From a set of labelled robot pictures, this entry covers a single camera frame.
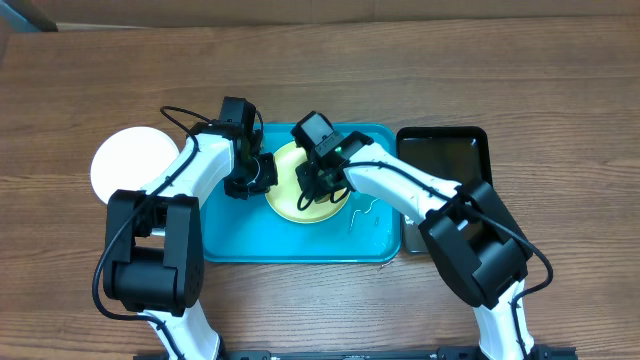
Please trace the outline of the yellow-green plate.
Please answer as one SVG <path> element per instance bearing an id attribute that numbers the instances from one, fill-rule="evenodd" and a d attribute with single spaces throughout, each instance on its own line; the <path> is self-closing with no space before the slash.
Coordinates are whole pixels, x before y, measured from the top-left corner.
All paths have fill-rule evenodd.
<path id="1" fill-rule="evenodd" d="M 281 217 L 300 224 L 318 223 L 337 214 L 349 199 L 349 192 L 341 189 L 335 194 L 335 203 L 327 195 L 320 202 L 312 201 L 307 209 L 300 211 L 297 204 L 302 190 L 295 169 L 307 160 L 305 151 L 291 141 L 275 152 L 274 160 L 277 168 L 277 184 L 270 187 L 266 199 L 271 208 Z"/>

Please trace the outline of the white plate with ketchup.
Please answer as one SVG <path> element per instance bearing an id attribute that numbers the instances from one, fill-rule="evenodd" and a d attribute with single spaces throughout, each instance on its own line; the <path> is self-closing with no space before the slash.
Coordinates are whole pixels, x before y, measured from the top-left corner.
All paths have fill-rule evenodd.
<path id="1" fill-rule="evenodd" d="M 106 139 L 93 157 L 89 175 L 94 193 L 107 204 L 116 190 L 139 190 L 178 155 L 175 142 L 158 129 L 123 129 Z"/>

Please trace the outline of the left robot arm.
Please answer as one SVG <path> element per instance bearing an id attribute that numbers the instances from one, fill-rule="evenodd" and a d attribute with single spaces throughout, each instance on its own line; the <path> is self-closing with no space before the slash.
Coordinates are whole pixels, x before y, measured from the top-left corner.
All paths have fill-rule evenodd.
<path id="1" fill-rule="evenodd" d="M 199 297 L 204 279 L 202 207 L 219 185 L 247 198 L 273 185 L 264 128 L 198 122 L 183 148 L 164 132 L 131 127 L 109 137 L 92 168 L 107 206 L 104 251 L 92 280 L 103 316 L 145 322 L 168 359 L 220 359 L 223 341 Z"/>

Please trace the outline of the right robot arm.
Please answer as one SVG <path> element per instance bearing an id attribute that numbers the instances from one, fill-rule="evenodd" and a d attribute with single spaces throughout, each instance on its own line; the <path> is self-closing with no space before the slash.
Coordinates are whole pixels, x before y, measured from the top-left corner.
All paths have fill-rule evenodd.
<path id="1" fill-rule="evenodd" d="M 338 189 L 379 199 L 417 224 L 445 284 L 472 307 L 487 359 L 527 359 L 530 335 L 522 294 L 532 252 L 488 183 L 462 185 L 425 173 L 354 131 L 309 135 L 292 131 L 307 161 L 296 170 L 303 197 Z"/>

